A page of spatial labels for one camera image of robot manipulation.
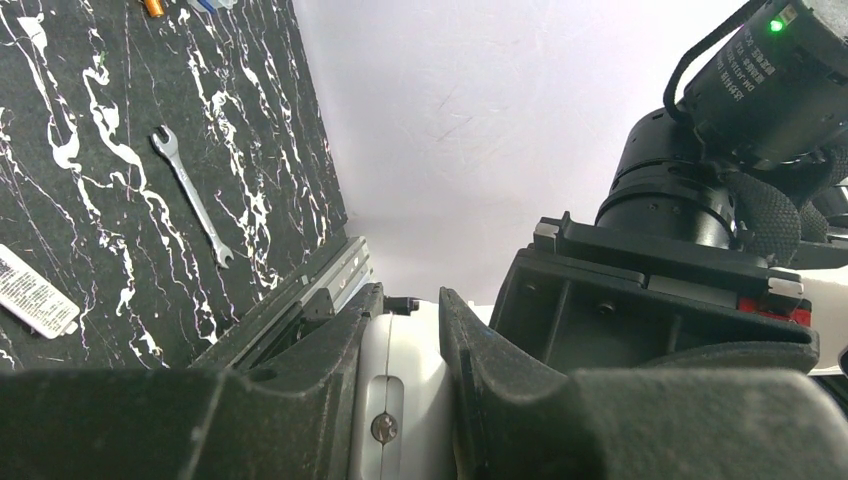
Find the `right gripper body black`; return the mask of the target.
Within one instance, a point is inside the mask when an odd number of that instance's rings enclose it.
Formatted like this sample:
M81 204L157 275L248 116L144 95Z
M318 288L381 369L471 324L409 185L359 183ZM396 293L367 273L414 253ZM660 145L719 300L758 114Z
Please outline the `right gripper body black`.
M800 277L756 256L543 218L490 325L550 368L783 368L820 359Z

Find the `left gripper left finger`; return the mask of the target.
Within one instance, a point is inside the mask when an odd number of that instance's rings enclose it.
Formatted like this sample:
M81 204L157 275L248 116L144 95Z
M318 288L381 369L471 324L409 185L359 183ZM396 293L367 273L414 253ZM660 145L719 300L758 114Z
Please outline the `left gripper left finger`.
M380 284L248 371L32 370L1 378L5 479L343 479Z

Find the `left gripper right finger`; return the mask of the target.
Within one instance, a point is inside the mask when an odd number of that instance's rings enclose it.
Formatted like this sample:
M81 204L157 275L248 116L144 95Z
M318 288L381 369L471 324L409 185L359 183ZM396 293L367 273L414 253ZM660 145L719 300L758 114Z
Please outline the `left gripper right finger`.
M462 479L843 479L847 421L786 370L560 373L439 293Z

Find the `white remote control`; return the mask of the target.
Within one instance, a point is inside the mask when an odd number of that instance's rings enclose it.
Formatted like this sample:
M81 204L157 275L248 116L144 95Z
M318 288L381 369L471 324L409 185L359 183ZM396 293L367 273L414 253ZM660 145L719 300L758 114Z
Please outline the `white remote control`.
M439 304L378 315L360 347L349 478L468 479L466 465Z

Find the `remote battery cover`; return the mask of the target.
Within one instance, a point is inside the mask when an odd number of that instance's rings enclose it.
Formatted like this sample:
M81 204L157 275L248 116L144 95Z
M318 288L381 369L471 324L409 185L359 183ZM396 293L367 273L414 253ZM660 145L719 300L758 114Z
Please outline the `remote battery cover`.
M1 305L44 338L77 331L81 309L7 246L1 246Z

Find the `orange battery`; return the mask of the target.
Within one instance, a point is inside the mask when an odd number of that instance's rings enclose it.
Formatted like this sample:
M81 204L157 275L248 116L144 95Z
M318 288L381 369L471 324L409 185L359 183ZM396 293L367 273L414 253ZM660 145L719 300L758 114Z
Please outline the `orange battery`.
M161 18L165 15L165 8L162 0L141 0L141 3L150 18Z

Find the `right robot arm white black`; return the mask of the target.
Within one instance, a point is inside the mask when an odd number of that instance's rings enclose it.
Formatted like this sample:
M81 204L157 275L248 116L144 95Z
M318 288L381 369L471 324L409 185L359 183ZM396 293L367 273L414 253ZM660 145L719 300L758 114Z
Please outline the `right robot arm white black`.
M544 218L491 328L560 371L820 358L799 254L847 174L847 5L749 1L679 61L595 221Z

